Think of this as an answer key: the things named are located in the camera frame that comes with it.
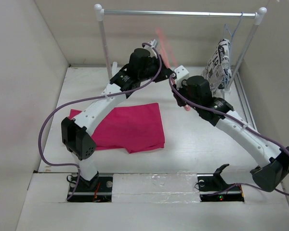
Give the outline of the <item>pink plastic hanger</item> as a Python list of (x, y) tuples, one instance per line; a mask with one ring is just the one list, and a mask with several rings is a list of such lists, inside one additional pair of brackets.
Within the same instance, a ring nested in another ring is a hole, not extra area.
[[(175, 68), (177, 68), (179, 65), (178, 65), (177, 61), (175, 60), (175, 58), (174, 58), (174, 54), (172, 52), (171, 46), (167, 42), (166, 37), (164, 36), (162, 30), (157, 28), (156, 29), (156, 33), (158, 35), (159, 42), (160, 42), (160, 47), (161, 47), (161, 50), (160, 50), (159, 53), (160, 53), (160, 55), (162, 57), (164, 65), (168, 69), (171, 69), (171, 65), (170, 65), (170, 62), (169, 62), (169, 59), (168, 59), (168, 55), (170, 55), (170, 58), (172, 60), (173, 66), (175, 66)], [(183, 107), (186, 111), (190, 111), (191, 107), (185, 101), (182, 101), (182, 99), (180, 98), (181, 95), (180, 94), (177, 95), (178, 91), (173, 87), (173, 85), (176, 84), (176, 74), (174, 73), (174, 70), (173, 70), (173, 73), (170, 74), (169, 83), (170, 83), (170, 87), (172, 89), (172, 93), (173, 93), (178, 105), (180, 107)]]

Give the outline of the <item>pink trousers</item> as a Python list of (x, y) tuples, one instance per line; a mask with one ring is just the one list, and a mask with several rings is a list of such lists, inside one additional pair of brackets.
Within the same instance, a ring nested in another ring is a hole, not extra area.
[(125, 149), (133, 154), (164, 148), (159, 104), (116, 107), (102, 120), (91, 138), (97, 151)]

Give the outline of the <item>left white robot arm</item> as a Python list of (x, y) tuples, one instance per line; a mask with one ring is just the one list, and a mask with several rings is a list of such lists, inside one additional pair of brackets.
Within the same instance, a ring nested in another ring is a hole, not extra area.
[(174, 72), (162, 59), (149, 50), (137, 48), (125, 64), (109, 81), (100, 100), (92, 102), (84, 111), (61, 122), (62, 142), (78, 160), (80, 183), (88, 191), (97, 187), (99, 172), (94, 166), (92, 154), (96, 143), (91, 138), (102, 120), (120, 103), (128, 99), (141, 83), (149, 79), (160, 82)]

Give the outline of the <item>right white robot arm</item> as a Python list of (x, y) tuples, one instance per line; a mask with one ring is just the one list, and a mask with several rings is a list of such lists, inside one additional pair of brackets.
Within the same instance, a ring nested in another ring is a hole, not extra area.
[(289, 174), (289, 147), (261, 135), (250, 127), (225, 99), (214, 97), (202, 76), (170, 84), (179, 106), (189, 105), (198, 115), (226, 133), (245, 149), (258, 164), (251, 170), (255, 188), (272, 192)]

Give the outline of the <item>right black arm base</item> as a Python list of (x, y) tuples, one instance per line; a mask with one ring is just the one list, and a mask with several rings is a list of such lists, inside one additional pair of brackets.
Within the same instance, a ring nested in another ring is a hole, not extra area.
[(222, 178), (222, 171), (229, 164), (223, 164), (213, 173), (197, 173), (194, 188), (199, 191), (200, 202), (244, 202), (242, 188), (228, 184)]

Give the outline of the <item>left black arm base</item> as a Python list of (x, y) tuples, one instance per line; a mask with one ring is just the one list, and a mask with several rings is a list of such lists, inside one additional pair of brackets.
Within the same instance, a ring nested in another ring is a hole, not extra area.
[(76, 185), (77, 175), (66, 177), (69, 183), (67, 201), (73, 203), (108, 203), (112, 201), (113, 174), (100, 174), (93, 188), (82, 180)]

